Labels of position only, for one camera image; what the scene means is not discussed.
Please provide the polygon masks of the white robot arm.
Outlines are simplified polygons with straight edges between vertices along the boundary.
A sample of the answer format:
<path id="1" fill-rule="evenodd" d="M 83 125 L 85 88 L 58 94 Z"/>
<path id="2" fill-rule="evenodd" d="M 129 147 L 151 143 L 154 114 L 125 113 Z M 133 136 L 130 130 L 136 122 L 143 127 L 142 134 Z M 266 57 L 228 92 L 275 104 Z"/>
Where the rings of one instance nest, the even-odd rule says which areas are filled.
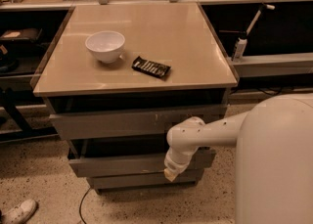
<path id="1" fill-rule="evenodd" d="M 313 94 L 267 99 L 206 124 L 191 117 L 167 133 L 173 181 L 200 147 L 236 147 L 236 224 L 313 224 Z"/>

